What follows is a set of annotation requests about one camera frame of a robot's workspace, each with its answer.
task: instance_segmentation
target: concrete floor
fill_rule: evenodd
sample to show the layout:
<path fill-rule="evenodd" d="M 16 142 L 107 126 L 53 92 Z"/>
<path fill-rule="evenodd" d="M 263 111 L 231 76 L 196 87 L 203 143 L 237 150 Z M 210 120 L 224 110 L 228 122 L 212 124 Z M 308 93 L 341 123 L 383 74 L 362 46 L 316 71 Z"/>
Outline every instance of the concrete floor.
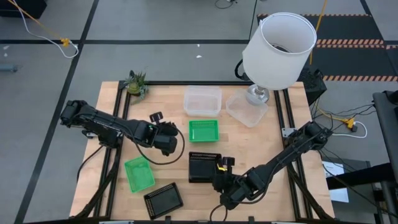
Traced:
<path fill-rule="evenodd" d="M 40 19 L 71 39 L 80 39 L 93 0 L 51 0 Z M 216 9 L 214 0 L 99 0 L 88 40 L 248 39 L 253 11 L 319 14 L 322 1 L 239 1 L 229 9 Z M 395 0 L 367 0 L 386 40 L 398 40 Z M 363 14 L 359 0 L 329 1 L 326 13 Z M 32 32 L 46 35 L 31 21 Z M 0 40 L 34 39 L 20 19 L 0 17 Z M 148 80 L 236 80 L 233 68 L 242 44 L 85 45 L 67 100 L 95 105 L 100 84 L 120 80 L 130 69 L 148 73 Z M 0 45 L 0 63 L 20 65 L 17 73 L 0 75 L 0 222 L 13 223 L 32 175 L 71 60 L 49 44 Z M 370 103 L 376 91 L 396 90 L 398 83 L 327 82 L 320 107 L 334 112 Z M 347 159 L 388 161 L 377 116 L 358 117 L 368 128 L 366 139 L 333 137 L 328 149 Z M 328 120 L 319 121 L 328 125 Z M 78 129 L 57 126 L 25 222 L 67 218 L 75 191 L 76 172 L 86 139 Z M 349 211 L 340 211 L 347 217 Z"/>

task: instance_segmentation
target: green plastic tray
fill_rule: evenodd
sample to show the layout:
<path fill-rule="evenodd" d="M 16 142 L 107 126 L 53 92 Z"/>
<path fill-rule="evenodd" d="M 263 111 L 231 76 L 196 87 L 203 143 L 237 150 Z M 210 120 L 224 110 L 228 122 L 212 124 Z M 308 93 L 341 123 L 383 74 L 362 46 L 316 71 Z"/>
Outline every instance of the green plastic tray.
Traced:
<path fill-rule="evenodd" d="M 132 193 L 155 185 L 154 175 L 150 169 L 149 162 L 142 156 L 125 162 L 124 168 Z"/>
<path fill-rule="evenodd" d="M 218 120 L 189 121 L 190 142 L 213 142 L 219 139 Z"/>

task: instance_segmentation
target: yellow cable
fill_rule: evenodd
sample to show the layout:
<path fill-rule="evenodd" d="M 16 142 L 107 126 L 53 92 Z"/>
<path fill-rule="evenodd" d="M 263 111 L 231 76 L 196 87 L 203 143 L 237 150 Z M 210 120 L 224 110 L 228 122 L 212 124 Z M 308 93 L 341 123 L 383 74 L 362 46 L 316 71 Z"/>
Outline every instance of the yellow cable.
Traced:
<path fill-rule="evenodd" d="M 327 4 L 328 4 L 328 0 L 325 0 L 325 2 L 323 3 L 322 12 L 318 18 L 317 28 L 315 29 L 316 32 L 318 32 L 319 26 L 321 25 L 322 16 L 323 16 L 323 13 L 325 12 L 325 8 L 326 8 Z M 312 65 L 312 51 L 310 53 L 310 65 Z"/>
<path fill-rule="evenodd" d="M 334 118 L 334 117 L 332 117 L 332 115 L 328 115 L 328 114 L 326 114 L 323 110 L 321 110 L 318 106 L 317 106 L 317 109 L 323 114 L 323 115 L 325 115 L 325 116 L 327 116 L 328 118 L 331 118 L 331 119 L 335 119 L 335 120 L 337 120 L 337 121 L 342 121 L 342 122 L 347 122 L 347 119 L 341 119 L 341 118 Z"/>
<path fill-rule="evenodd" d="M 44 30 L 46 30 L 49 34 L 53 35 L 54 37 L 58 38 L 61 40 L 63 43 L 64 47 L 68 47 L 69 45 L 69 39 L 68 38 L 62 38 L 60 35 L 58 35 L 56 32 L 51 31 L 49 28 L 45 27 L 41 22 L 39 22 L 37 19 L 33 18 L 29 13 L 25 12 L 21 7 L 19 7 L 17 4 L 15 4 L 12 0 L 7 0 L 11 4 L 13 4 L 15 7 L 17 7 L 19 10 L 21 10 L 22 13 L 24 13 L 27 17 L 35 21 L 39 26 L 41 26 Z"/>

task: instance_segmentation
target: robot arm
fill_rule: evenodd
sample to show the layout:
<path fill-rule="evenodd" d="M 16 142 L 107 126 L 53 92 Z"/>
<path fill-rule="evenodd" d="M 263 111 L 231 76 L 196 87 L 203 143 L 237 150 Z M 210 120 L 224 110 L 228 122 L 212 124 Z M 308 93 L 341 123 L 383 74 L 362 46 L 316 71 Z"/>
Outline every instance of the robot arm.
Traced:
<path fill-rule="evenodd" d="M 320 150 L 327 143 L 331 132 L 317 123 L 308 122 L 293 132 L 286 140 L 286 148 L 267 164 L 249 169 L 243 175 L 224 173 L 213 179 L 215 190 L 221 192 L 220 204 L 228 210 L 234 209 L 246 198 L 252 201 L 266 193 L 272 177 L 287 164 L 309 150 Z"/>
<path fill-rule="evenodd" d="M 83 100 L 68 101 L 60 117 L 61 125 L 68 128 L 78 126 L 95 133 L 103 146 L 116 147 L 119 137 L 123 134 L 142 147 L 155 147 L 168 156 L 174 152 L 177 145 L 177 129 L 173 123 L 159 123 L 163 118 L 161 112 L 152 114 L 150 118 L 156 124 L 136 119 L 121 119 L 98 111 Z"/>

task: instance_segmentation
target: clear plastic container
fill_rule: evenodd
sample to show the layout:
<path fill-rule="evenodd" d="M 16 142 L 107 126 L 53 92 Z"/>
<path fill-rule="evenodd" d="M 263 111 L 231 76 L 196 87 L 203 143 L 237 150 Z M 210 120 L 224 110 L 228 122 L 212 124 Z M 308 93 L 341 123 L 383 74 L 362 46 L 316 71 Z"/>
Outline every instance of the clear plastic container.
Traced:
<path fill-rule="evenodd" d="M 249 128 L 256 126 L 267 110 L 264 102 L 243 89 L 236 90 L 226 101 L 227 113 Z"/>
<path fill-rule="evenodd" d="M 221 88 L 218 86 L 188 86 L 184 109 L 190 116 L 216 117 L 221 111 Z"/>

